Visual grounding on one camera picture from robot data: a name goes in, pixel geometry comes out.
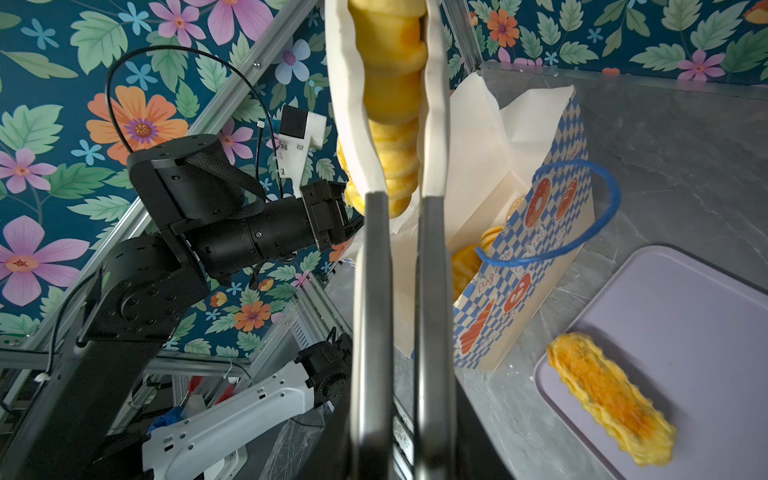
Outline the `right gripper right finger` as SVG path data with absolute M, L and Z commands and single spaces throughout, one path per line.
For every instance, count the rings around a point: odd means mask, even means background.
M 456 388 L 452 363 L 451 271 L 444 228 L 449 171 L 447 59 L 440 6 L 423 22 L 428 59 L 420 115 L 422 176 L 416 267 L 415 451 L 417 479 L 456 477 Z

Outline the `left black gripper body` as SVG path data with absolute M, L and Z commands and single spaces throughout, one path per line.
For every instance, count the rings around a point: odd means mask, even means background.
M 362 216 L 352 217 L 346 212 L 346 185 L 321 180 L 301 187 L 308 221 L 319 250 L 352 239 L 363 227 Z

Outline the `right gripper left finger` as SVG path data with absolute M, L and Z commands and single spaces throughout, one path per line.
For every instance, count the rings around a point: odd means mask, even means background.
M 388 196 L 363 104 L 364 64 L 345 1 L 325 4 L 328 72 L 338 137 L 365 200 L 355 260 L 350 478 L 388 479 L 393 467 L 393 298 Z

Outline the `checkered paper bag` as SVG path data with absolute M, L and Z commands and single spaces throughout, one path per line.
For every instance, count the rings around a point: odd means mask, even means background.
M 578 253 L 595 223 L 592 173 L 574 87 L 534 88 L 501 105 L 468 76 L 450 98 L 444 198 L 454 363 L 496 369 Z M 414 355 L 419 208 L 396 219 L 394 343 Z M 478 273 L 453 301 L 452 257 L 503 226 Z

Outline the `ridged long bread roll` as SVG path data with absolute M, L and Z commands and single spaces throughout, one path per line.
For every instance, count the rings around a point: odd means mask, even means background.
M 326 15 L 341 28 L 339 44 L 354 46 L 362 67 L 362 105 L 386 179 L 389 217 L 409 208 L 419 186 L 417 143 L 428 47 L 425 1 L 330 1 Z

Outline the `sugared bread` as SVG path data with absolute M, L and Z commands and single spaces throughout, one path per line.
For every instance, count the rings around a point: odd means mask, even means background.
M 485 254 L 488 254 L 489 248 L 502 230 L 503 226 L 501 225 L 486 230 L 481 236 L 479 244 L 469 245 L 452 257 L 453 301 L 459 298 L 482 265 L 476 249 L 481 248 Z

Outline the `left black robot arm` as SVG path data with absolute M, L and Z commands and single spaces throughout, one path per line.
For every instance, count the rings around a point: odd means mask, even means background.
M 186 136 L 129 155 L 127 171 L 157 235 L 119 243 L 102 262 L 50 380 L 1 462 L 5 479 L 81 479 L 128 393 L 179 326 L 244 268 L 351 239 L 344 185 L 318 181 L 268 200 L 231 165 L 218 137 Z

